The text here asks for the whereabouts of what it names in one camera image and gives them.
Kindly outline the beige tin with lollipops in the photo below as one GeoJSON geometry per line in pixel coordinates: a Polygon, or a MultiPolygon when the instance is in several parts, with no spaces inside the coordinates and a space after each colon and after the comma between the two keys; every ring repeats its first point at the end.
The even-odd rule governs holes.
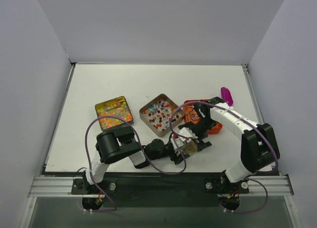
{"type": "Polygon", "coordinates": [[[163,137],[170,132],[170,122],[174,128],[184,118],[185,113],[182,109],[171,117],[177,108],[178,105],[162,93],[144,105],[139,110],[139,116],[158,137],[163,137]]]}

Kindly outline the gold tin with star candies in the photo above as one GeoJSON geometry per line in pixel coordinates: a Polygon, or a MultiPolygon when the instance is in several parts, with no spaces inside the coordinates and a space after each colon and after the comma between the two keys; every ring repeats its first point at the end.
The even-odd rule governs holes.
{"type": "Polygon", "coordinates": [[[102,131],[120,126],[126,121],[130,125],[134,124],[134,118],[124,96],[119,96],[95,105],[95,111],[99,118],[99,125],[102,131]]]}

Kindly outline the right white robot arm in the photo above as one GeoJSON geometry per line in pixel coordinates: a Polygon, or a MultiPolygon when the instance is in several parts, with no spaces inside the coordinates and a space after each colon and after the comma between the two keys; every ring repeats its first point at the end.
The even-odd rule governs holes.
{"type": "Polygon", "coordinates": [[[198,122],[179,126],[181,135],[201,141],[206,138],[208,130],[220,123],[240,139],[240,158],[224,171],[224,177],[219,181],[223,191],[231,192],[238,182],[280,159],[275,133],[270,124],[247,119],[220,97],[204,103],[196,101],[194,111],[199,116],[198,122]]]}

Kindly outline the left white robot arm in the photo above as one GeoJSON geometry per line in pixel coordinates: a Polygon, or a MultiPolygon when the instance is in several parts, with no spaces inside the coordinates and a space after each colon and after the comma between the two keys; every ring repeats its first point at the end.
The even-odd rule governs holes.
{"type": "Polygon", "coordinates": [[[83,188],[90,194],[97,193],[110,164],[124,158],[129,158],[136,169],[165,157],[178,164],[186,157],[179,152],[184,142],[184,138],[171,134],[166,144],[161,139],[154,139],[148,145],[140,146],[131,127],[106,130],[97,136],[95,154],[83,176],[83,188]]]}

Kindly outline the gold jar lid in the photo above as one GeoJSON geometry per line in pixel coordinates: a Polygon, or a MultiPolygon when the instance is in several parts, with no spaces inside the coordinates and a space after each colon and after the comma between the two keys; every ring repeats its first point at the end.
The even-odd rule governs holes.
{"type": "Polygon", "coordinates": [[[194,141],[185,141],[182,150],[187,154],[198,153],[198,145],[194,141]]]}

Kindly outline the purple plastic scoop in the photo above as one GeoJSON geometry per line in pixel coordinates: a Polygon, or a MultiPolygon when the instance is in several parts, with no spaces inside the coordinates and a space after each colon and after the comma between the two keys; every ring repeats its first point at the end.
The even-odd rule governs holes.
{"type": "Polygon", "coordinates": [[[233,106],[233,98],[231,95],[231,92],[228,88],[226,87],[222,87],[220,89],[220,93],[221,93],[221,98],[229,105],[229,106],[233,106]]]}

